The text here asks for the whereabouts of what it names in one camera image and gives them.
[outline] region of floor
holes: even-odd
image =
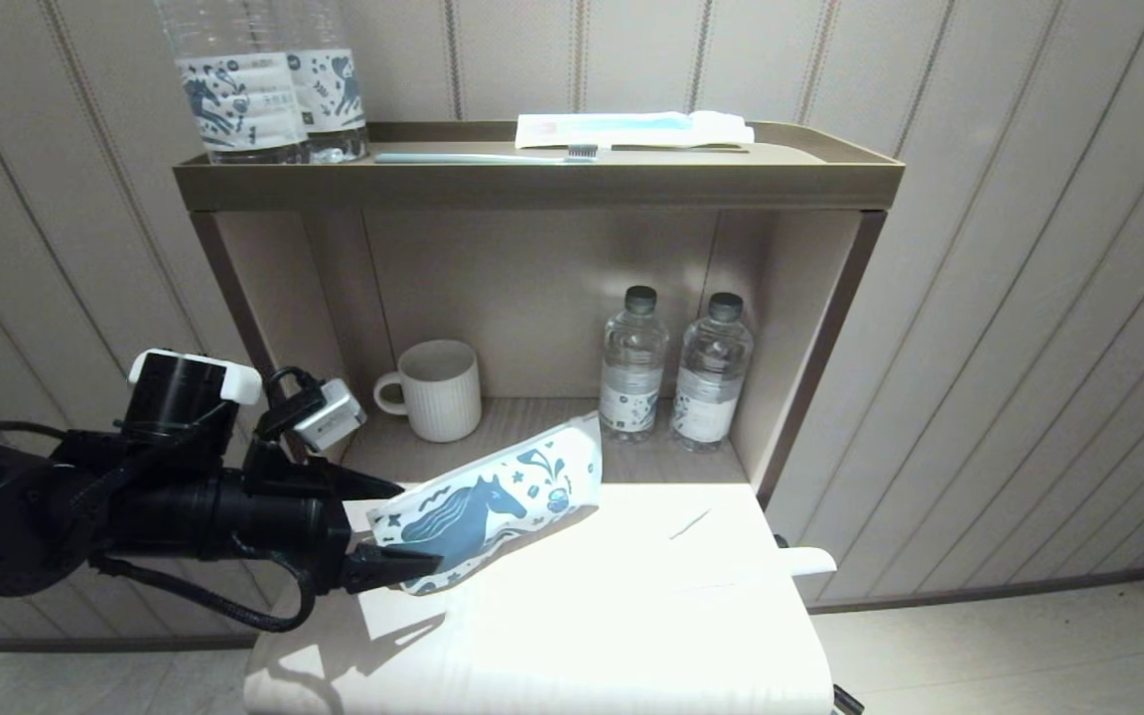
[[[1144,715],[1144,581],[813,621],[867,715]]]
[[[1144,581],[815,617],[867,715],[1144,715]],[[245,651],[3,654],[0,712],[236,715]]]

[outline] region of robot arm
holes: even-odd
[[[276,383],[294,376],[289,398]],[[267,630],[297,628],[315,597],[384,587],[435,573],[440,558],[359,543],[349,551],[344,500],[387,499],[395,484],[331,464],[302,463],[281,438],[319,453],[362,426],[364,412],[341,380],[320,383],[287,367],[268,381],[271,407],[260,418],[240,470],[223,467],[240,404],[259,400],[252,367],[162,350],[136,358],[130,406],[118,432],[0,422],[0,431],[57,436],[50,456],[0,445],[0,596],[49,588],[84,561],[175,593],[243,623]],[[289,571],[299,585],[299,614],[259,613],[175,575],[132,565],[119,556],[219,561],[262,558]]]

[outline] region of white countertop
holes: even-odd
[[[353,525],[371,506],[347,506]],[[827,715],[787,555],[748,485],[604,484],[598,510],[453,589],[319,598],[302,628],[260,637],[245,707]],[[287,593],[277,612],[296,606]]]

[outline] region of bottle cap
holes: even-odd
[[[645,285],[630,286],[626,291],[626,311],[636,316],[650,316],[656,309],[656,289]]]
[[[733,293],[714,293],[709,297],[709,317],[718,323],[731,323],[740,319],[744,312],[744,299]]]

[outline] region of mug handle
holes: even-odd
[[[376,383],[373,383],[373,402],[378,404],[378,407],[382,412],[389,413],[389,415],[408,415],[410,408],[407,404],[404,403],[391,403],[389,399],[382,399],[382,389],[389,384],[400,384],[399,373],[387,373],[380,376]]]

